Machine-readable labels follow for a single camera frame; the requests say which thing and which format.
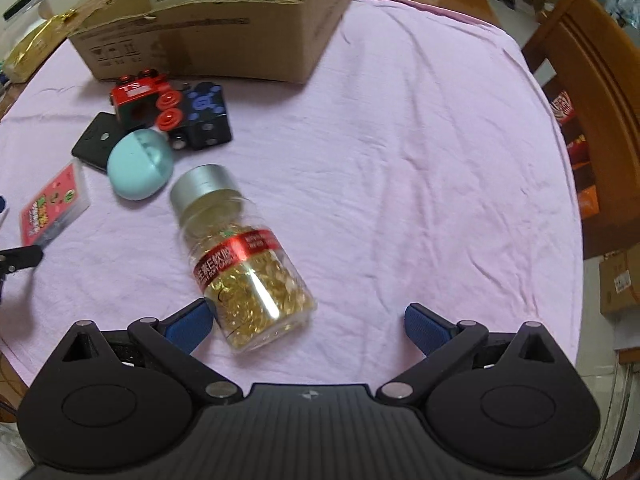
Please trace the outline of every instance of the teal round case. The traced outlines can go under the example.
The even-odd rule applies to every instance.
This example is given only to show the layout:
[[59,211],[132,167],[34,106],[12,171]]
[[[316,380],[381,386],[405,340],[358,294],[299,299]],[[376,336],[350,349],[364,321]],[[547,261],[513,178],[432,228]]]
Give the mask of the teal round case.
[[174,154],[164,137],[149,129],[136,130],[111,151],[107,175],[116,194],[142,200],[158,191],[174,172]]

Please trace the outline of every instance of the cardboard box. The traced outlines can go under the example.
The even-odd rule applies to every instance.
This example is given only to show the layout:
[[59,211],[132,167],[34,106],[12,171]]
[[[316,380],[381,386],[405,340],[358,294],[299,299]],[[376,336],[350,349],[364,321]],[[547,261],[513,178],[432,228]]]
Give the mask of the cardboard box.
[[148,0],[111,0],[70,38],[98,79],[156,68],[303,83],[350,1],[211,0],[153,12]]
[[615,314],[640,304],[640,244],[600,263],[600,312]]

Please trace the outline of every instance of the pink tablecloth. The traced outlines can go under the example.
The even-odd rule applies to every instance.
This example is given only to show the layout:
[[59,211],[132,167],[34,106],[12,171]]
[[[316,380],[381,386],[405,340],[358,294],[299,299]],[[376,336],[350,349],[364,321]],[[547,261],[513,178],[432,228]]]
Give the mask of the pink tablecloth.
[[[254,381],[373,388],[420,359],[405,306],[497,331],[544,322],[570,359],[582,295],[580,220],[561,134],[516,43],[468,16],[354,0],[306,86],[220,80],[234,140],[176,156],[225,164],[318,299],[308,330],[235,356],[220,333],[194,352]],[[0,124],[0,247],[18,210],[70,159],[111,85],[69,43]],[[1,351],[27,383],[78,319],[103,330],[198,296],[168,189],[117,200],[85,168],[91,207],[35,272],[9,277]]]

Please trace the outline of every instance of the toy train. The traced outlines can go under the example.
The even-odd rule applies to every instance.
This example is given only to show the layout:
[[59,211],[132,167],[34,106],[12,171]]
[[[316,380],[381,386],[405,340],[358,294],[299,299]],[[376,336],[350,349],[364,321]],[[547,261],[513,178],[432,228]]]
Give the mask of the toy train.
[[122,76],[110,102],[126,131],[155,125],[174,150],[201,150],[232,139],[222,87],[212,82],[175,90],[165,74],[147,69]]

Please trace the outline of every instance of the chair backrest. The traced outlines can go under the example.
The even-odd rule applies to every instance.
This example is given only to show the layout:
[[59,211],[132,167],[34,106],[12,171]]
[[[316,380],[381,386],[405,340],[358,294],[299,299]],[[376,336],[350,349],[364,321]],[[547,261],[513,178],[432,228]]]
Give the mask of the chair backrest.
[[[596,0],[560,0],[522,53],[532,72],[550,61],[589,144],[600,214],[588,223],[612,228],[640,219],[638,48]],[[640,242],[640,231],[632,238],[586,243],[585,256]]]

